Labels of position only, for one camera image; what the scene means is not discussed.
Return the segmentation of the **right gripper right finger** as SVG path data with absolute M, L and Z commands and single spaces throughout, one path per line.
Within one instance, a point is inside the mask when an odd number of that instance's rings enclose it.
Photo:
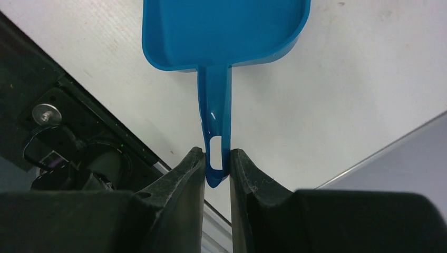
M 446 252 L 446 223 L 416 193 L 290 191 L 230 153 L 234 252 Z

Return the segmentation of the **blue dustpan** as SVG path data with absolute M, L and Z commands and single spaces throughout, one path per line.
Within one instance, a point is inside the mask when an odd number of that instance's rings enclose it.
M 296 44 L 310 1 L 144 1 L 142 50 L 163 71 L 196 71 L 206 149 L 221 138 L 218 170 L 206 163 L 217 187 L 230 174 L 231 70 L 274 62 Z

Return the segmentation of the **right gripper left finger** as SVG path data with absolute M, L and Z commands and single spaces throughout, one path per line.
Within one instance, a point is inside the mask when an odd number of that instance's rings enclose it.
M 135 193 L 2 193 L 1 252 L 200 252 L 205 161 L 194 147 Z

